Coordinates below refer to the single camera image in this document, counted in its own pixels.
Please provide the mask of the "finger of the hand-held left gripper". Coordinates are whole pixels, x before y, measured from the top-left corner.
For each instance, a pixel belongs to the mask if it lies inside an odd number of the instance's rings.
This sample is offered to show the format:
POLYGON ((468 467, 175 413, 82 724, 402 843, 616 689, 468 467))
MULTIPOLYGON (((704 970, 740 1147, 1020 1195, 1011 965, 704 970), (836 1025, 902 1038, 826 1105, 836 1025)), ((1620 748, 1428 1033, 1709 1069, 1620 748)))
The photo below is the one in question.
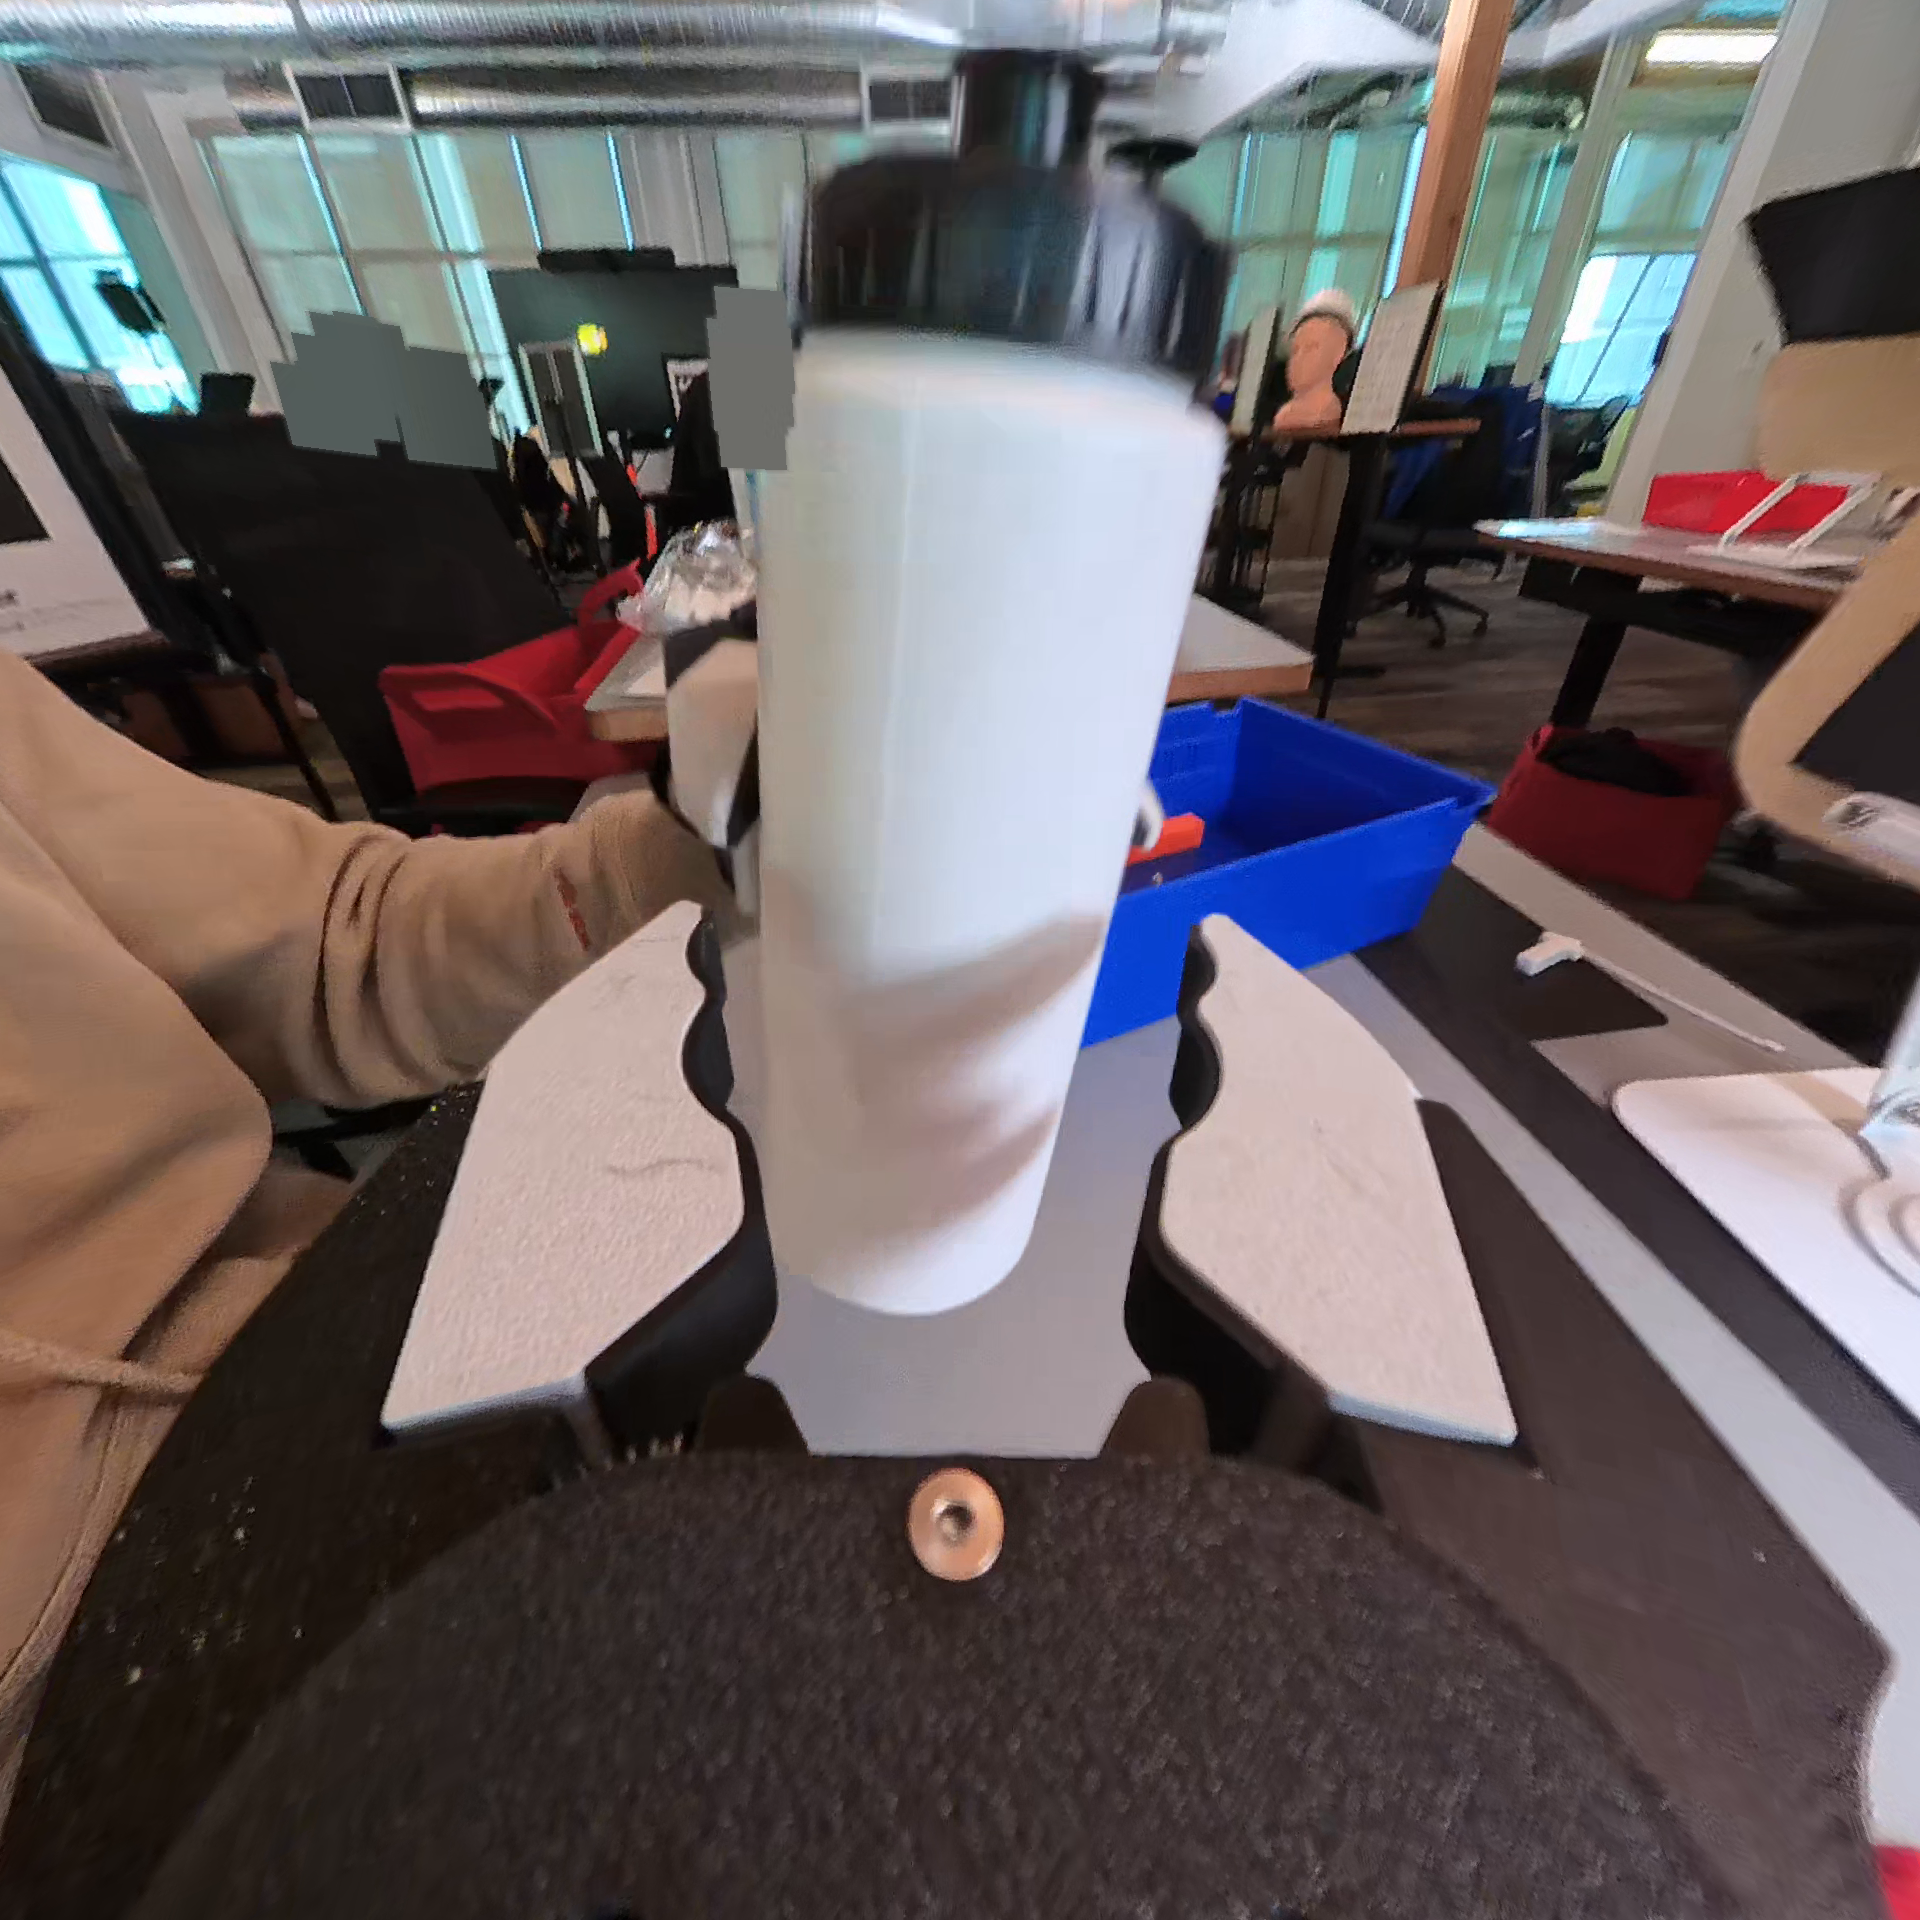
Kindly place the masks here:
POLYGON ((661 641, 656 794, 712 853, 750 922, 762 915, 759 660, 754 599, 661 641))

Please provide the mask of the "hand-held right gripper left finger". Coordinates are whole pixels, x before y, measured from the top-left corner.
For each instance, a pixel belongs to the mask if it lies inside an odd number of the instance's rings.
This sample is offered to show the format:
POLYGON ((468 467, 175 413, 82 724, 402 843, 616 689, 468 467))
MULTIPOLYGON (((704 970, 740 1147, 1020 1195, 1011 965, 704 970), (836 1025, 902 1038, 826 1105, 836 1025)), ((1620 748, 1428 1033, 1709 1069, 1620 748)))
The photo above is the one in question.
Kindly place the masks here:
POLYGON ((498 1052, 381 1406, 677 1438, 759 1348, 759 1167, 712 917, 670 905, 498 1052))

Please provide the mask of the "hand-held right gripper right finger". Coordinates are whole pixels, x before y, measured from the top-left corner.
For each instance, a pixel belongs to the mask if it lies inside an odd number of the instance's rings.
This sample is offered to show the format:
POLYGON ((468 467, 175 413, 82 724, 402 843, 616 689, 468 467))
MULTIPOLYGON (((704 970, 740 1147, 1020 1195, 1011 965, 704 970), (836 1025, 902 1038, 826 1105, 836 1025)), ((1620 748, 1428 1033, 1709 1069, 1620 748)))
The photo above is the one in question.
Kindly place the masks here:
POLYGON ((1403 1067, 1227 917, 1190 932, 1180 1020, 1190 1067, 1152 1205, 1168 1282, 1335 1414, 1517 1443, 1403 1067))

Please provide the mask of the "white bottle with black cap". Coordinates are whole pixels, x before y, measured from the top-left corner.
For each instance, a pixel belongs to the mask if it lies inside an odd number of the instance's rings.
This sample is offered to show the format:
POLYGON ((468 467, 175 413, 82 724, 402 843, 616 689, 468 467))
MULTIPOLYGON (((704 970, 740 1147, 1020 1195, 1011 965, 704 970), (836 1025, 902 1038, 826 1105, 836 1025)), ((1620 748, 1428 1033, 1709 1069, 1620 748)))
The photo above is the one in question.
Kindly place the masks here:
POLYGON ((1040 1212, 1226 462, 1220 245, 1078 55, 811 194, 759 492, 759 1165, 787 1276, 972 1305, 1040 1212))

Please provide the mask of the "blue plastic bin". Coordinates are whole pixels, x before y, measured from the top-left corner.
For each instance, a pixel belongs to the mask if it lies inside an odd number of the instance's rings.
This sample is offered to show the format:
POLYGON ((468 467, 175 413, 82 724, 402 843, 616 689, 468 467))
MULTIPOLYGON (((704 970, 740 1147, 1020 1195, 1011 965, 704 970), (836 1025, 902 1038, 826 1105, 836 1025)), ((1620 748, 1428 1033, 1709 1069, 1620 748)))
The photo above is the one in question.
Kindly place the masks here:
POLYGON ((1495 789, 1253 700, 1173 706, 1148 769, 1202 842, 1130 866, 1083 1044, 1178 1012, 1189 934, 1226 917, 1295 970, 1413 930, 1495 789))

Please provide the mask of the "clear plastic bag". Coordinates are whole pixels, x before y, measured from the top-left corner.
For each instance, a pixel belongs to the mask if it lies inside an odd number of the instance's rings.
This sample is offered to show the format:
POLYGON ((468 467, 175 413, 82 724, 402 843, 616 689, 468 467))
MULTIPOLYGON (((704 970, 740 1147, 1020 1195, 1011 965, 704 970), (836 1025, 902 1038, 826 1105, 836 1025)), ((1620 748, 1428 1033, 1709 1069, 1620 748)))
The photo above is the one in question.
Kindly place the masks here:
POLYGON ((667 539, 643 586, 614 602, 614 619, 650 638, 708 629, 756 599, 754 534, 731 518, 667 539))

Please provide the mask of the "red tote bin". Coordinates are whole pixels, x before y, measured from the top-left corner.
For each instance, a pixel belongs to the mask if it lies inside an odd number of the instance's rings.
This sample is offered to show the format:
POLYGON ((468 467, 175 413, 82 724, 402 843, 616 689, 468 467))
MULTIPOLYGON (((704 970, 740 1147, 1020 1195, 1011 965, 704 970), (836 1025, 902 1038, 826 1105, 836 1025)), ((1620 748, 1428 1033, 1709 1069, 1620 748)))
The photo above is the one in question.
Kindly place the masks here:
POLYGON ((376 674, 400 753, 418 794, 487 779, 592 782, 636 772, 653 741, 603 741, 588 701, 634 644, 616 604, 640 587, 640 567, 588 590, 557 630, 468 662, 395 662, 376 674))

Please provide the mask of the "red bin on floor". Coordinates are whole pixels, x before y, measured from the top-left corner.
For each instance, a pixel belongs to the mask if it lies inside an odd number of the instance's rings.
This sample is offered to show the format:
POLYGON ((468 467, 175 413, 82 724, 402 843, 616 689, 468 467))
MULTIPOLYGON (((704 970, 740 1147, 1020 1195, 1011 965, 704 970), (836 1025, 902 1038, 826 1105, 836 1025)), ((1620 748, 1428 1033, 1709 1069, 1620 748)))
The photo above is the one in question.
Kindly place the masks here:
POLYGON ((1739 811, 1715 749, 1608 726, 1538 726, 1483 828, 1547 868, 1669 903, 1688 900, 1739 811))

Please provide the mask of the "person's beige hoodie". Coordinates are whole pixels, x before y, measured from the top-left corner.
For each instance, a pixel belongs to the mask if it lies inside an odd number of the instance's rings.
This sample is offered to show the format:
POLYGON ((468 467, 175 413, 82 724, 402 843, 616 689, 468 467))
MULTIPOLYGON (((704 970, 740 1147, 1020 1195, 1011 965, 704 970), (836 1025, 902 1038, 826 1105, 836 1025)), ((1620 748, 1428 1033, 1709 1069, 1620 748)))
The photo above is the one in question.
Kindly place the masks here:
POLYGON ((328 830, 379 828, 195 777, 16 658, 2 758, 10 1798, 138 1478, 344 1203, 276 1158, 291 1098, 229 1043, 246 967, 322 899, 328 830))

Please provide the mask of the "mannequin head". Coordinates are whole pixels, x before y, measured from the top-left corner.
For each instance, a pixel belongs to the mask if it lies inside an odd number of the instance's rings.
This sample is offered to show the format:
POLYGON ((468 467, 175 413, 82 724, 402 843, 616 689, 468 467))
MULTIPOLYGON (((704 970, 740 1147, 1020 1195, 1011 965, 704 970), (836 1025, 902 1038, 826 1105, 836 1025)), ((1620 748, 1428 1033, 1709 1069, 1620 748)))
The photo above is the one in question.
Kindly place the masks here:
POLYGON ((1355 338, 1357 314, 1351 294, 1330 285, 1302 301, 1286 333, 1286 395, 1270 418, 1275 436, 1298 439, 1340 429, 1346 399, 1336 380, 1355 338))

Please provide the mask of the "wooden desk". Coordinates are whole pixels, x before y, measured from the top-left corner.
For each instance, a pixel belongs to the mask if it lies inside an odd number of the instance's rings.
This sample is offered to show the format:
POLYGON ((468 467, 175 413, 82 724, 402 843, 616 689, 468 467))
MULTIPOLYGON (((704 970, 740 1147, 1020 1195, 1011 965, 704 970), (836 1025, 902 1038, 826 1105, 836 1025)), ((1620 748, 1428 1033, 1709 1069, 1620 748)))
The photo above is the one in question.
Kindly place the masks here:
POLYGON ((1582 618, 1547 722, 1584 729, 1630 634, 1712 650, 1750 668, 1763 689, 1864 565, 1915 532, 1915 522, 1878 539, 1816 545, 1810 567, 1790 567, 1781 545, 1720 546, 1599 518, 1483 518, 1474 530, 1485 546, 1523 561, 1525 602, 1582 618))

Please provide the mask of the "red tray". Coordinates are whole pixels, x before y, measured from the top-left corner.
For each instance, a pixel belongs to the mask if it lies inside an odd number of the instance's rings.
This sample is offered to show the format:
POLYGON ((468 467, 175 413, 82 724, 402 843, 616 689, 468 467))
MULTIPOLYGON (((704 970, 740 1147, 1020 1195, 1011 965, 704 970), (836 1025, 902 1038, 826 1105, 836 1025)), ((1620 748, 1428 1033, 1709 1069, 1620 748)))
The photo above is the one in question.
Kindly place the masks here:
POLYGON ((1651 482, 1640 522, 1715 545, 1810 545, 1891 495, 1872 471, 1669 471, 1651 482))

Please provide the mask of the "tan wooden board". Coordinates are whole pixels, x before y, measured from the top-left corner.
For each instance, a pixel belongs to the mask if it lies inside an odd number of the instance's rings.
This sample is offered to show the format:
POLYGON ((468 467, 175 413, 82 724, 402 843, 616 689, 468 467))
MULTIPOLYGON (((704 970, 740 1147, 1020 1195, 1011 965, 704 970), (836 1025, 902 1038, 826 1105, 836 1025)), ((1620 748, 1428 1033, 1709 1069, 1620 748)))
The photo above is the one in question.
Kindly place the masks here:
POLYGON ((1917 333, 1796 343, 1772 357, 1759 385, 1755 467, 1877 476, 1917 486, 1917 333))

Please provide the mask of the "black flared panel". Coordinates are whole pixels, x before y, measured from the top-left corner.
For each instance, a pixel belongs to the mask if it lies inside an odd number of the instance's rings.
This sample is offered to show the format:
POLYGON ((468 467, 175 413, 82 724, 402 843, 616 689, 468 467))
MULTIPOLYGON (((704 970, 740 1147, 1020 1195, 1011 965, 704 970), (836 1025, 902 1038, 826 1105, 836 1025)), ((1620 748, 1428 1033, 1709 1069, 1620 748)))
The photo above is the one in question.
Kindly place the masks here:
POLYGON ((1770 201, 1743 218, 1783 346, 1917 332, 1917 170, 1770 201))

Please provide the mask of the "wooden post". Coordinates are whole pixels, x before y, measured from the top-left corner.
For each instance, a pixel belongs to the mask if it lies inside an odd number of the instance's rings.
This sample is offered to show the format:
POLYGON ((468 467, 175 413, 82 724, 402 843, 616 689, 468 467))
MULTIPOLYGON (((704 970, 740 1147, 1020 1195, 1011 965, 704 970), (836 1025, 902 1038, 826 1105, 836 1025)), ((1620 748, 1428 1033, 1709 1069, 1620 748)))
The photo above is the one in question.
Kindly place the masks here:
POLYGON ((1510 2, 1452 2, 1446 9, 1397 292, 1428 281, 1446 285, 1452 279, 1472 215, 1512 11, 1510 2))

